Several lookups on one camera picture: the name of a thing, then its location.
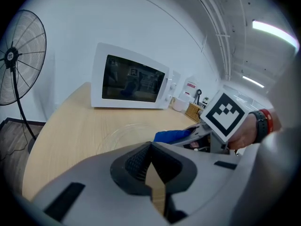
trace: watch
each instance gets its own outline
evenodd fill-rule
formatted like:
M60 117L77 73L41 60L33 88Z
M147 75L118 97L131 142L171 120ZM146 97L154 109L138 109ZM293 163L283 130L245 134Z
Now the watch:
M262 111L252 111L249 114L254 114L257 122L257 135L253 143L260 143L268 134L268 120Z

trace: fan grille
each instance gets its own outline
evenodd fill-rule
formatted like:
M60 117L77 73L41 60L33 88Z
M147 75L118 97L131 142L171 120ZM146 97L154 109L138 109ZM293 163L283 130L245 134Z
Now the fan grille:
M34 85L42 69L46 54L46 34L40 19L28 10L20 10L10 22L0 41L0 58L8 49L16 48L21 54L16 61L19 97ZM0 105L16 101L12 72L6 62L0 62Z

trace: blue cloth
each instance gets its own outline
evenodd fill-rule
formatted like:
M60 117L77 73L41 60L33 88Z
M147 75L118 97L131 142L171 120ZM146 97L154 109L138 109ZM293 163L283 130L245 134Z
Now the blue cloth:
M190 130L169 130L169 131L160 131L155 135L155 142L164 142L170 143L176 140L179 140L183 137L187 137L191 134Z

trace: white microwave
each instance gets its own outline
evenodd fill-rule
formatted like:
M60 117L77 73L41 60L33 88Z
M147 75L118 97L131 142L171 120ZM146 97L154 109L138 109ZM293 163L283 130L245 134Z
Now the white microwave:
M166 109L180 74L146 56L110 44L96 48L93 107Z

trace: hand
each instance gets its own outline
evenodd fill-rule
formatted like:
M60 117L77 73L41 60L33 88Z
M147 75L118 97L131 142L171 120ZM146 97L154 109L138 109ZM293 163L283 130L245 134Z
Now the hand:
M245 121L229 139L229 148L238 150L252 144L257 135L257 119L254 114L248 114Z

